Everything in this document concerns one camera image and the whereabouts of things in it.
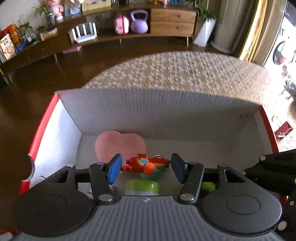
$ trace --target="kettlebell handle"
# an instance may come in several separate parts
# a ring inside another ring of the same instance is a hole
[[[144,10],[144,9],[139,9],[139,10],[132,11],[131,12],[131,19],[132,19],[132,21],[135,21],[135,17],[133,15],[136,14],[136,13],[144,13],[145,14],[144,20],[147,21],[147,19],[148,19],[148,12],[146,10]]]

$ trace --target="yellow picture frame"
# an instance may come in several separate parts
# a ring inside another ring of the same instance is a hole
[[[97,3],[93,4],[88,4],[88,1],[85,0],[84,3],[82,4],[82,12],[85,11],[90,11],[90,10],[96,10],[99,8],[104,8],[104,7],[110,7],[111,6],[111,0],[106,0],[106,1],[98,1]]]

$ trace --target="drawer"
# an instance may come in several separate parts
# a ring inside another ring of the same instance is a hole
[[[24,51],[0,65],[0,69],[4,75],[7,75],[9,72],[15,71],[28,64],[30,64],[30,59],[28,58],[26,51]]]
[[[196,12],[174,9],[151,9],[151,21],[195,23]]]
[[[71,47],[71,41],[68,34],[57,36],[53,39],[41,42],[35,46],[30,47],[27,50],[28,56],[31,62],[46,57],[48,55],[54,55],[56,53],[67,50]]]
[[[150,33],[163,36],[192,36],[194,24],[173,22],[151,22]]]

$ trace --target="white wall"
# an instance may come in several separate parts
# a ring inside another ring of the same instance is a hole
[[[22,23],[30,22],[33,30],[36,31],[39,25],[46,26],[44,17],[35,17],[35,9],[32,7],[38,7],[37,0],[5,0],[0,5],[0,29],[4,29],[14,22],[17,26],[17,21],[20,19]]]

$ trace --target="white logo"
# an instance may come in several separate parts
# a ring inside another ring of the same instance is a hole
[[[145,199],[143,199],[143,201],[144,201],[144,202],[150,202],[151,199],[150,199],[150,198],[145,198]]]

